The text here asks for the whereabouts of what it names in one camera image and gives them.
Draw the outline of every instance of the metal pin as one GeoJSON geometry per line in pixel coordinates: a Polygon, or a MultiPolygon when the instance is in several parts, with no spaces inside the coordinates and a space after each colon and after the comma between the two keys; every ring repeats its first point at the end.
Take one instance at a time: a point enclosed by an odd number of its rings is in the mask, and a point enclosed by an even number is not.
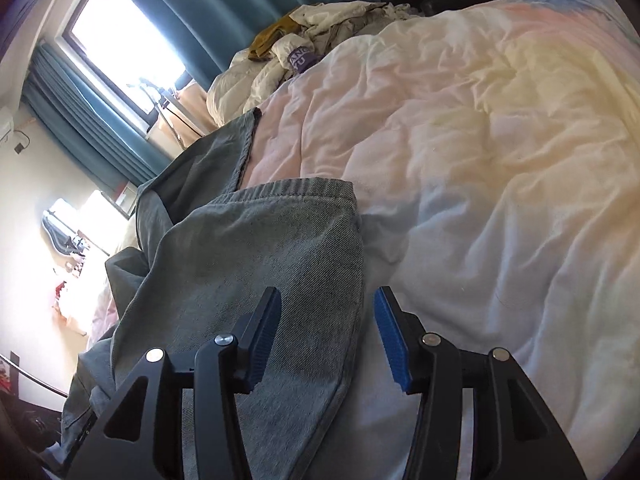
{"type": "Polygon", "coordinates": [[[494,359],[498,359],[498,361],[502,362],[508,361],[511,357],[509,351],[504,348],[495,348],[492,355],[494,356],[494,359]]]}
{"type": "Polygon", "coordinates": [[[152,348],[146,353],[146,360],[150,363],[158,362],[164,356],[164,352],[159,348],[152,348]]]}
{"type": "Polygon", "coordinates": [[[438,346],[442,342],[442,339],[440,339],[438,334],[427,332],[422,336],[422,342],[427,346],[438,346]]]}
{"type": "Polygon", "coordinates": [[[213,341],[218,346],[227,346],[234,341],[234,336],[232,334],[218,334],[213,341]]]}

